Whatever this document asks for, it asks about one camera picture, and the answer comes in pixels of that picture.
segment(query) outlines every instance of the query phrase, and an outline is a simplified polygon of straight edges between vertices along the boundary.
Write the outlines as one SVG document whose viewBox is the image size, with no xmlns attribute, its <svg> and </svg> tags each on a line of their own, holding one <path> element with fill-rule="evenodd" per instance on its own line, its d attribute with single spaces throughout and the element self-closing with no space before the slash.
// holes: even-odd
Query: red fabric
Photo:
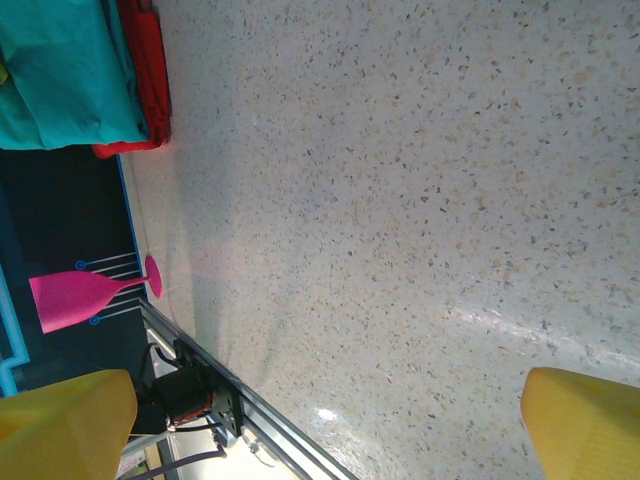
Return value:
<svg viewBox="0 0 640 480">
<path fill-rule="evenodd" d="M 138 95 L 149 125 L 150 139 L 147 142 L 93 145 L 99 158 L 133 150 L 151 150 L 169 138 L 169 81 L 160 22 L 154 13 L 140 10 L 138 0 L 118 0 L 118 10 L 136 70 Z"/>
</svg>

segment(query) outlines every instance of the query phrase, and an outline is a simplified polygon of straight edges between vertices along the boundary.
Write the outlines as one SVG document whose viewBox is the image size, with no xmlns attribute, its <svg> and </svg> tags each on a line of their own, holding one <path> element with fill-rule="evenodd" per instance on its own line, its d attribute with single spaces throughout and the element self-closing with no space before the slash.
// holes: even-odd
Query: wire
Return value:
<svg viewBox="0 0 640 480">
<path fill-rule="evenodd" d="M 196 453 L 195 455 L 190 455 L 188 457 L 181 458 L 180 460 L 167 463 L 165 465 L 162 465 L 161 467 L 154 468 L 153 470 L 149 470 L 148 472 L 144 472 L 140 475 L 131 477 L 129 480 L 150 480 L 154 477 L 157 477 L 158 475 L 165 474 L 167 472 L 170 472 L 171 470 L 176 470 L 177 468 L 184 467 L 185 465 L 189 465 L 191 463 L 199 462 L 201 460 L 208 460 L 210 458 L 224 458 L 226 456 L 227 453 L 221 447 L 219 447 L 218 450 Z"/>
<path fill-rule="evenodd" d="M 172 367 L 175 367 L 175 368 L 180 367 L 180 364 L 176 360 L 171 360 L 170 358 L 167 358 L 164 352 L 160 349 L 160 345 L 158 345 L 155 342 L 152 342 L 144 348 L 144 352 L 142 353 L 142 363 L 140 364 L 140 372 L 138 373 L 138 379 L 140 381 L 142 381 L 142 377 L 144 376 L 144 371 L 147 368 L 147 362 L 149 361 L 149 354 L 151 353 L 151 350 L 154 348 L 156 349 L 156 355 L 158 355 L 158 358 L 160 358 L 160 360 L 162 360 L 165 363 L 168 363 Z"/>
<path fill-rule="evenodd" d="M 206 425 L 196 425 L 195 427 L 176 427 L 175 429 L 169 431 L 176 433 L 200 432 L 202 430 L 215 430 L 218 427 L 224 427 L 224 425 L 220 422 L 216 422 L 207 423 Z"/>
</svg>

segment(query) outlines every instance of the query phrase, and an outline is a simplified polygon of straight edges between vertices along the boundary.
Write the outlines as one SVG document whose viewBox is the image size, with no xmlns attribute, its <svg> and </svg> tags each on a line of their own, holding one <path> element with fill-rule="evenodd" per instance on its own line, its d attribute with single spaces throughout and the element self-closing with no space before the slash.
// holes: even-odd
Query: pink object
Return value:
<svg viewBox="0 0 640 480">
<path fill-rule="evenodd" d="M 153 294 L 162 297 L 162 278 L 151 255 L 144 261 L 147 276 L 114 280 L 91 272 L 61 272 L 29 279 L 44 333 L 70 327 L 93 317 L 122 289 L 149 282 Z"/>
</svg>

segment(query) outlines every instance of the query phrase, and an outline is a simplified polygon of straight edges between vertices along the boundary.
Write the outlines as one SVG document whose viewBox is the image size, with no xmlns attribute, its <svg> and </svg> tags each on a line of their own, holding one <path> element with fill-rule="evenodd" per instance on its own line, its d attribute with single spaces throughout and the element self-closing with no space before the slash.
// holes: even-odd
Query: speckled floor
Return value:
<svg viewBox="0 0 640 480">
<path fill-rule="evenodd" d="M 355 474 L 542 478 L 530 368 L 640 385 L 640 3 L 155 3 L 158 306 Z"/>
</svg>

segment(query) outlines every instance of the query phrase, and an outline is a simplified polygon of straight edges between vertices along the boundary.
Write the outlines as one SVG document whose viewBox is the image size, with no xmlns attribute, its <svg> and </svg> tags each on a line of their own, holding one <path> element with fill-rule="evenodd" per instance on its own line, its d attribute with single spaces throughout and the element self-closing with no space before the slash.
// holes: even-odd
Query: metal bracket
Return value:
<svg viewBox="0 0 640 480">
<path fill-rule="evenodd" d="M 234 437 L 242 436 L 244 416 L 240 391 L 181 339 L 174 340 L 173 348 L 180 365 L 195 367 L 201 372 L 207 389 L 212 393 L 212 417 L 221 422 Z"/>
</svg>

